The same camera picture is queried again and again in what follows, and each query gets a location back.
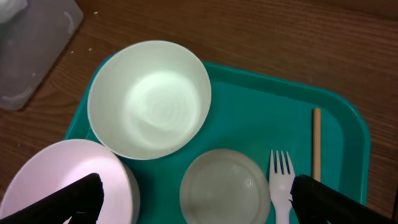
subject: pink bowl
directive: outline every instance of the pink bowl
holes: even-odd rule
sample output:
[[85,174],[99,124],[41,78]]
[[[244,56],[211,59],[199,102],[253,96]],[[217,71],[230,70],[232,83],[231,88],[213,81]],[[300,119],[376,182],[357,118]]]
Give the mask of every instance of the pink bowl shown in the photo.
[[55,143],[27,161],[4,195],[0,218],[92,172],[99,174],[104,188],[104,203],[97,224],[137,222],[140,198],[134,175],[104,146],[83,139]]

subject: teal tray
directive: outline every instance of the teal tray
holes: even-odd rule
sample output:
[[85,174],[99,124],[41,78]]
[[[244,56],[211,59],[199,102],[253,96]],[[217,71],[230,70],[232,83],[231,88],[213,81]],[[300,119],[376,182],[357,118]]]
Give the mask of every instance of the teal tray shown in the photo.
[[[288,151],[295,173],[311,175],[312,109],[316,107],[322,109],[322,182],[366,204],[371,140],[365,121],[351,103],[320,88],[203,63],[212,99],[199,133],[179,151],[160,159],[120,157],[133,171],[141,191],[138,224],[185,223],[179,202],[182,177],[196,157],[212,149],[242,152],[259,164],[267,179],[270,150]],[[65,139],[98,142],[87,118],[90,86],[91,82]],[[293,210],[290,220],[298,223]],[[266,223],[275,223],[273,207]]]

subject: table surface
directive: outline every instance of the table surface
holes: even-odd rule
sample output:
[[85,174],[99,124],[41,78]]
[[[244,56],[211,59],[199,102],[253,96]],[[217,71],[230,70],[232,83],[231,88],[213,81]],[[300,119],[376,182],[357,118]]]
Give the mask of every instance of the table surface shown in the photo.
[[368,207],[391,217],[398,186],[397,21],[316,0],[77,3],[85,18],[38,91],[23,110],[0,110],[0,199],[30,157],[62,140],[105,57],[162,39],[202,60],[323,87],[350,100],[371,130]]

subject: wooden chopstick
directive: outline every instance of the wooden chopstick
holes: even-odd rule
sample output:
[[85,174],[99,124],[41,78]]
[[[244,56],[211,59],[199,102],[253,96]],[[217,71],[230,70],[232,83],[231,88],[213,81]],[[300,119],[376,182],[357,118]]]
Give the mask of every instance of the wooden chopstick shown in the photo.
[[315,108],[313,111],[313,161],[312,177],[321,181],[321,109]]

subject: paper bowl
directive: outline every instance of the paper bowl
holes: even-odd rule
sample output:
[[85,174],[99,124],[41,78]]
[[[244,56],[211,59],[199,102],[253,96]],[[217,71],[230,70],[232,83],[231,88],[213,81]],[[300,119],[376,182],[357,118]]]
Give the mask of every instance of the paper bowl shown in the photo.
[[205,122],[210,80],[181,45],[152,40],[113,55],[88,95],[88,119],[101,143],[130,159],[156,159],[186,145]]
[[83,139],[55,143],[27,161],[4,195],[0,219],[92,172],[99,174],[104,189],[104,202],[97,224],[135,223],[140,197],[134,175],[105,147]]

